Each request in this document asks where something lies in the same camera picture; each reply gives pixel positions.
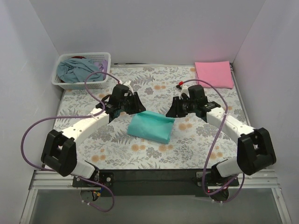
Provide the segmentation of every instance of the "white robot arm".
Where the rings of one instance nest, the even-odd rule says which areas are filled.
[[[121,112],[135,114],[145,111],[138,93],[133,93],[130,82],[117,84],[112,94],[106,96],[103,101],[105,111],[100,115],[82,119],[60,132],[52,130],[48,133],[41,158],[44,164],[62,176],[75,175],[96,180],[97,167],[86,161],[77,160],[76,147],[100,127],[119,117]],[[102,104],[96,105],[89,115],[100,111],[102,111]]]
[[[181,118],[189,113],[195,113],[197,117],[218,128],[225,115],[219,104],[208,102],[201,85],[188,89],[183,87],[180,96],[173,98],[166,116]],[[212,166],[211,178],[214,182],[240,173],[252,175],[276,162],[271,138],[266,129],[255,129],[227,115],[222,131],[237,144],[237,157]]]

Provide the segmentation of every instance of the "white backdrop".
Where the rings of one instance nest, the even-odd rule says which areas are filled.
[[[58,53],[28,0],[0,0],[0,223],[17,224],[33,168],[21,157],[20,142],[35,121],[56,114],[61,90],[50,75]],[[41,164],[53,123],[29,134],[26,155]]]
[[[113,63],[233,61],[264,0],[30,0],[59,54]]]
[[[299,223],[299,2],[266,0],[234,62],[252,125],[269,130],[275,171]]]

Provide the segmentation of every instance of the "white basket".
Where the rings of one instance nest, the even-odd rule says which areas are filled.
[[[62,83],[61,79],[57,76],[56,70],[60,62],[69,59],[74,56],[82,56],[85,58],[92,59],[94,62],[102,63],[103,60],[108,61],[108,67],[107,72],[110,72],[110,65],[111,65],[111,56],[107,52],[93,52],[93,53],[77,53],[77,54],[64,54],[61,55],[56,64],[55,68],[52,73],[52,83],[53,85],[59,85],[61,88],[65,90],[82,90],[85,89],[84,82],[82,83]],[[109,76],[106,76],[106,78],[103,81],[98,82],[87,82],[87,87],[89,89],[103,89],[106,86],[106,82],[108,80]]]

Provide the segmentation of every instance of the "floral mat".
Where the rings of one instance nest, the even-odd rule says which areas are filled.
[[[123,82],[132,80],[134,91],[147,110],[166,114],[174,96],[175,88],[181,80],[195,78],[193,67],[144,67],[114,68],[111,73]],[[112,92],[115,81],[109,79],[107,88],[92,90],[99,98]],[[245,122],[236,88],[219,89],[229,107],[228,112]],[[213,89],[205,89],[209,101],[221,106],[223,102]],[[61,101],[59,115],[86,115],[97,104],[85,90],[66,91]],[[141,139],[127,134],[133,115],[121,113],[109,125],[103,126],[87,138],[78,148],[77,157],[91,162],[100,169],[173,169],[203,168],[208,150],[217,128],[189,114],[175,120],[168,145]],[[76,123],[75,119],[57,119],[54,128],[62,130]],[[227,158],[236,156],[236,144],[225,134],[221,134],[209,161],[208,167]]]

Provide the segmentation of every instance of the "pink cloth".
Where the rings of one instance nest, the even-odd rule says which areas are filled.
[[[198,79],[206,81],[217,88],[232,89],[234,87],[229,62],[196,62],[195,67]],[[199,84],[210,88],[205,83],[199,82]]]

